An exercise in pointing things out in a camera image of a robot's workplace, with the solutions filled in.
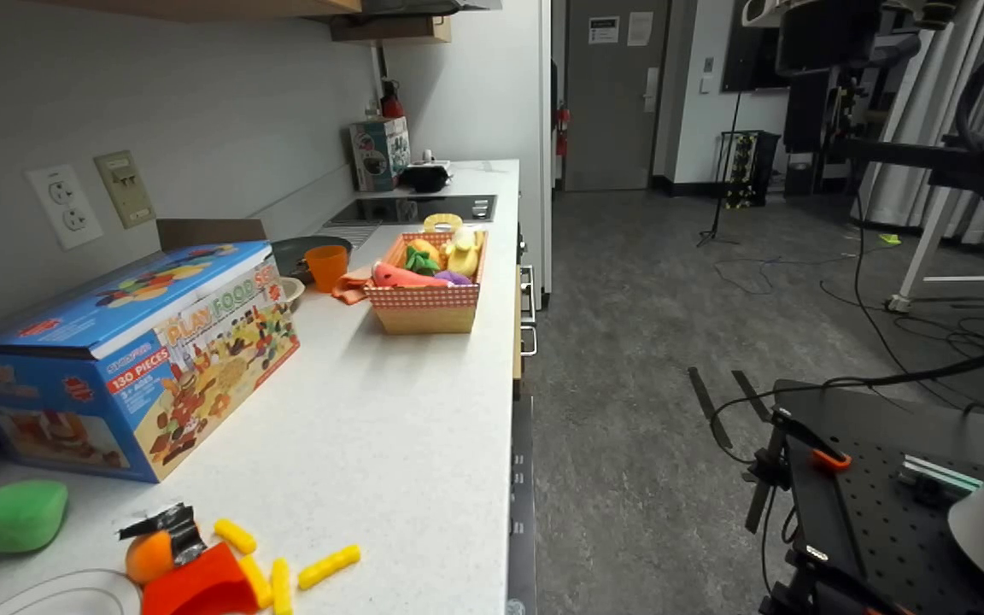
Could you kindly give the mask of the checkered toy basket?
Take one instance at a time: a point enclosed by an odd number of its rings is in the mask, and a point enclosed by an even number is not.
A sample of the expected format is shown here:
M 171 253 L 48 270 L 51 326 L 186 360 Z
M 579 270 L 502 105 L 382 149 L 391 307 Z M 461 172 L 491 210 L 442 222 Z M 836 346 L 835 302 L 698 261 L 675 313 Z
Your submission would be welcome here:
M 399 231 L 378 261 L 403 267 L 405 247 L 412 239 L 427 239 L 442 249 L 451 235 L 453 231 Z M 469 282 L 470 283 L 465 288 L 446 288 L 442 282 L 442 288 L 427 292 L 394 292 L 366 283 L 366 299 L 378 326 L 394 336 L 469 336 L 481 299 L 481 261 L 478 274 Z

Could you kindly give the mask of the black perforated robot table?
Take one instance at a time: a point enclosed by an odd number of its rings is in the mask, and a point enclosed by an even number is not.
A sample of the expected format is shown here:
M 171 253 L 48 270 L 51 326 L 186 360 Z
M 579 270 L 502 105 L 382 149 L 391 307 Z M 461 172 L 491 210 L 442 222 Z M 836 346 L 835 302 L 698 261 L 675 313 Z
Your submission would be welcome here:
M 984 417 L 776 384 L 796 501 L 788 615 L 984 615 L 951 510 L 984 484 Z

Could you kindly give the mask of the yellow plush fry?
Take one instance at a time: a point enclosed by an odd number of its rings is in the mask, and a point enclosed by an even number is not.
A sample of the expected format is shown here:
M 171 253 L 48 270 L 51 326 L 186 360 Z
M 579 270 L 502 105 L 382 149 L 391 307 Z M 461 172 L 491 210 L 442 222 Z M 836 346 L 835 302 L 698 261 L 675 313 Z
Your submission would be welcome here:
M 360 548 L 341 548 L 308 567 L 298 572 L 298 592 L 310 592 L 317 585 L 326 585 L 329 578 L 355 567 L 362 559 L 362 551 Z

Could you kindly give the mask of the white wall outlet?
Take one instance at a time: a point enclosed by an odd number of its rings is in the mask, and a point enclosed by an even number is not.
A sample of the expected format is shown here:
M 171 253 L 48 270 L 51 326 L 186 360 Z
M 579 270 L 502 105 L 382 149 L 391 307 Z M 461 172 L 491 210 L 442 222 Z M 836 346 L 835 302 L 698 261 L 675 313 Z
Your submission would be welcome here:
M 70 165 L 39 168 L 29 176 L 29 180 L 66 249 L 79 249 L 101 235 L 98 216 L 92 211 L 88 196 Z

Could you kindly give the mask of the red carrot plush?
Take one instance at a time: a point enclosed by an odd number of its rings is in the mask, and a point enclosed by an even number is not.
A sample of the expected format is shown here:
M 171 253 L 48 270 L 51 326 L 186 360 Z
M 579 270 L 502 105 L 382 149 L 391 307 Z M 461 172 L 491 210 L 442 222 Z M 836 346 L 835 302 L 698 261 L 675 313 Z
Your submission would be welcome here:
M 403 267 L 394 267 L 394 262 L 382 262 L 382 261 L 372 267 L 369 283 L 372 283 L 372 288 L 394 288 L 394 292 L 427 292 L 427 288 L 442 288 L 436 276 L 412 274 L 412 270 L 403 270 Z

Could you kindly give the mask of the black small pot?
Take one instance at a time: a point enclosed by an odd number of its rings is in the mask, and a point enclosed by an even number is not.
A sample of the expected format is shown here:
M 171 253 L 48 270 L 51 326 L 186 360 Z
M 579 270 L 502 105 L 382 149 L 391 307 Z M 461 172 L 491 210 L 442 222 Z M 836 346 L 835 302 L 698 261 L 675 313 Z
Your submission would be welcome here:
M 445 165 L 425 165 L 425 168 L 403 168 L 398 186 L 405 190 L 442 190 L 446 186 L 446 168 Z

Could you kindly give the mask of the black induction cooktop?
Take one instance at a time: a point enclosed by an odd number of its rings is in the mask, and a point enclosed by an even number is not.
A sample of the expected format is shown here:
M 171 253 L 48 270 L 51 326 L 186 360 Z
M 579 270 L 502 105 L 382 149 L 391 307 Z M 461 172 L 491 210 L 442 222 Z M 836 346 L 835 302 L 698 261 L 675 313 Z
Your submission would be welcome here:
M 461 222 L 491 222 L 491 196 L 431 196 L 431 198 L 355 198 L 334 216 L 334 225 L 420 225 L 427 216 L 451 211 Z

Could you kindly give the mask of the teal product box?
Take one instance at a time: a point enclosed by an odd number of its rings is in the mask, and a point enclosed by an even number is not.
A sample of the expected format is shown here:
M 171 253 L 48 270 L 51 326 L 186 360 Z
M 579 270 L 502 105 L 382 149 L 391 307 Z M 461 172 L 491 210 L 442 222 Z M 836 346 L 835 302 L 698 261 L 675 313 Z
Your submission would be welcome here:
M 362 120 L 344 130 L 355 189 L 391 190 L 399 172 L 409 165 L 409 126 L 398 120 Z

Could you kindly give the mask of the yellow banana plush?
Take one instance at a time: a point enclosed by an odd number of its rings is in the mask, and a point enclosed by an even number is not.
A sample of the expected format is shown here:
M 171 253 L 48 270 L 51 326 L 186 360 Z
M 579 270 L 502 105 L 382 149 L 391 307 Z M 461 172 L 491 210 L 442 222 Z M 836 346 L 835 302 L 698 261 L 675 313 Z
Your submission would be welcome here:
M 442 253 L 446 274 L 475 276 L 481 261 L 481 235 L 470 225 L 459 225 Z

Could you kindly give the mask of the green plush toy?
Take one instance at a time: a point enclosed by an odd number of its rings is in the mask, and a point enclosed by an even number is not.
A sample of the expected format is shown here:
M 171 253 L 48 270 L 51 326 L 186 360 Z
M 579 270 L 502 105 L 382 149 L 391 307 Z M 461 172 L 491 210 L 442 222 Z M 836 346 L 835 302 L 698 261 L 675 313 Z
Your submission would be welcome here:
M 0 484 L 0 557 L 46 551 L 66 528 L 70 490 L 60 482 Z

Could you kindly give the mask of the blue toy food box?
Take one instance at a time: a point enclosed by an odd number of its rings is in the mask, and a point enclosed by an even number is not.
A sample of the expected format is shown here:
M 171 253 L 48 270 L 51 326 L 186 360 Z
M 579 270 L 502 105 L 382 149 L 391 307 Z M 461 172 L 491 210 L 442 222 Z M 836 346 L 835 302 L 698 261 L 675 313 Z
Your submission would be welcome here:
M 298 350 L 264 239 L 155 253 L 0 328 L 25 466 L 166 479 Z

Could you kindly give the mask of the purple eggplant plush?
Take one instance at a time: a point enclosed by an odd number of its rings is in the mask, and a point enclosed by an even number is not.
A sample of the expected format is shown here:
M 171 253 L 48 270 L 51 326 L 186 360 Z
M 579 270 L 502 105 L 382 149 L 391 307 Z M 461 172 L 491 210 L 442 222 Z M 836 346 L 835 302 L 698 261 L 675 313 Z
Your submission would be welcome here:
M 446 288 L 465 288 L 465 283 L 470 283 L 469 276 L 451 274 L 451 270 L 436 274 L 436 282 L 445 282 Z

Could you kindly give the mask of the orange plush ball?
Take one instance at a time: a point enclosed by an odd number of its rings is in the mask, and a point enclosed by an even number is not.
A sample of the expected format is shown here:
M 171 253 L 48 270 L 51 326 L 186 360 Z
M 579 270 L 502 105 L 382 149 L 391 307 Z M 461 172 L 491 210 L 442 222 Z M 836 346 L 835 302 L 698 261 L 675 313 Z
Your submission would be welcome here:
M 128 551 L 128 578 L 132 585 L 149 585 L 164 574 L 173 572 L 173 548 L 171 548 L 171 532 L 161 531 L 161 532 L 149 532 L 149 538 L 140 538 L 129 544 Z

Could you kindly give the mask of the dark grey bowl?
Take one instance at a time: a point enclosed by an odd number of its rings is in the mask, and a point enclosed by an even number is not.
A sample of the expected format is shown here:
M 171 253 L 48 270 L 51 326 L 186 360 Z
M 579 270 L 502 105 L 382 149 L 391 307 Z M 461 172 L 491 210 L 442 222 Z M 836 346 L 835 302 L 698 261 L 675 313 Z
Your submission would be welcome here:
M 277 270 L 284 276 L 298 276 L 302 283 L 310 283 L 310 270 L 305 267 L 305 253 L 313 247 L 349 247 L 341 235 L 294 235 L 294 239 L 277 239 L 273 257 Z

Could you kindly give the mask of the beige wall switch plate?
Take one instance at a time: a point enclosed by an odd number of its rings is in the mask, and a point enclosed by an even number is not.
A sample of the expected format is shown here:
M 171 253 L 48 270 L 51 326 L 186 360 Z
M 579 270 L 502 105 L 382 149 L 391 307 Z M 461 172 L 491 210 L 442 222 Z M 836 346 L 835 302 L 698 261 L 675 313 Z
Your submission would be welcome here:
M 129 149 L 98 153 L 96 172 L 128 229 L 155 218 L 149 196 Z

